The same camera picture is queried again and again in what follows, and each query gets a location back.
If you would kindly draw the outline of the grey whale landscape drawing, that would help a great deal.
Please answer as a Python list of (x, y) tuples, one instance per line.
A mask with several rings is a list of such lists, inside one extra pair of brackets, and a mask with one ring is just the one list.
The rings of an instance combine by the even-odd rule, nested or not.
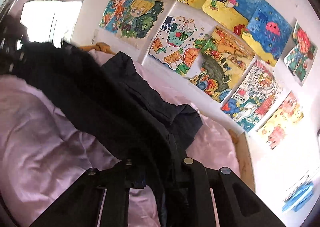
[(189, 82), (221, 103), (254, 57), (255, 52), (244, 41), (217, 26), (201, 49), (200, 71)]

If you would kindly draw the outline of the fruit drink drawing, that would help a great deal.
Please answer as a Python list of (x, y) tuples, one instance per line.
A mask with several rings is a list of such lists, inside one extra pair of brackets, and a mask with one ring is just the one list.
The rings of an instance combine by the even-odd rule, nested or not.
[(192, 18), (168, 16), (149, 50), (149, 55), (181, 76), (186, 76), (209, 35)]

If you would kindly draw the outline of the black puffer jacket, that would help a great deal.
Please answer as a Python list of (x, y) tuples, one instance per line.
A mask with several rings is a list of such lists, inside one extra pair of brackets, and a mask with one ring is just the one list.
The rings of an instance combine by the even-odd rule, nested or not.
[(188, 203), (177, 181), (186, 149), (202, 127), (193, 107), (164, 101), (122, 52), (99, 65), (69, 44), (29, 42), (1, 54), (1, 73), (41, 90), (76, 129), (137, 165), (155, 195), (161, 226), (188, 225)]

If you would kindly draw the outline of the blond boy drawing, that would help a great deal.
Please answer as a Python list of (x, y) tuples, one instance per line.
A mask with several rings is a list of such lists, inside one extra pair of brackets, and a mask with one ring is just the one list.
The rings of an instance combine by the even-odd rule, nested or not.
[(163, 0), (133, 0), (119, 25), (116, 37), (139, 48), (163, 16)]

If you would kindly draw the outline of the pink jellyfish drawing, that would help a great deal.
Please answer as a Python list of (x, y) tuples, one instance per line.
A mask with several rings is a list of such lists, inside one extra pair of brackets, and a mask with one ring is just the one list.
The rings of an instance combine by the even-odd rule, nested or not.
[(265, 0), (258, 4), (242, 33), (242, 39), (266, 63), (274, 67), (291, 35), (291, 25)]

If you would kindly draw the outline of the pink pigs drawing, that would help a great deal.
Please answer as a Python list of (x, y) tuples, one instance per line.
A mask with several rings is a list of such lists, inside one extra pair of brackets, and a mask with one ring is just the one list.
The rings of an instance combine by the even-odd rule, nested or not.
[(275, 149), (304, 118), (302, 107), (295, 94), (290, 92), (272, 116), (257, 133), (268, 147)]

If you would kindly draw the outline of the busy city 2024 drawing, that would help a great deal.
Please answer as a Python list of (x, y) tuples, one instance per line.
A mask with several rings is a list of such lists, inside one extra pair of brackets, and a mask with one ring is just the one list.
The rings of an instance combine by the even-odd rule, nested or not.
[(256, 60), (235, 93), (221, 110), (244, 131), (250, 132), (283, 91), (273, 70)]

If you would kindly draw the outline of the fish on sand drawing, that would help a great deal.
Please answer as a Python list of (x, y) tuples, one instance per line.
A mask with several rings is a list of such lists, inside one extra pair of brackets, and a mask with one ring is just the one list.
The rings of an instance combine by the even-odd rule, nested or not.
[(223, 27), (240, 36), (261, 0), (206, 0), (202, 10)]

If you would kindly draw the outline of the red-haired figure drawing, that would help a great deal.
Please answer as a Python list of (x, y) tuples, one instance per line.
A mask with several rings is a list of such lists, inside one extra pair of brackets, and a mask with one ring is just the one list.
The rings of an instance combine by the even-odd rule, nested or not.
[(295, 23), (292, 38), (295, 46), (285, 56), (284, 63), (302, 86), (312, 68), (317, 46), (310, 40), (310, 37), (298, 22)]

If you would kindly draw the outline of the bright window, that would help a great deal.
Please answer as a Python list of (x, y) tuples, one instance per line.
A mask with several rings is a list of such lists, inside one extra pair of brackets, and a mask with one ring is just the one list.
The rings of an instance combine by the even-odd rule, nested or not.
[(20, 22), (29, 41), (60, 47), (71, 41), (81, 7), (82, 1), (33, 0), (24, 4)]

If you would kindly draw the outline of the blue cloth on wall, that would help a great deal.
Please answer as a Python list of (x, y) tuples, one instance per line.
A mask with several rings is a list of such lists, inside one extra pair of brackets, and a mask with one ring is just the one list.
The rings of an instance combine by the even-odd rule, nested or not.
[(313, 196), (313, 182), (301, 185), (293, 195), (285, 201), (282, 211), (299, 211)]

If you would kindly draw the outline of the red-haired mermaid drawing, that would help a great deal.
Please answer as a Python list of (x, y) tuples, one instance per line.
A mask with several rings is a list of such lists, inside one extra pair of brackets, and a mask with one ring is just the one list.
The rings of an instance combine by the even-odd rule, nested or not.
[(109, 0), (99, 27), (115, 34), (132, 0)]

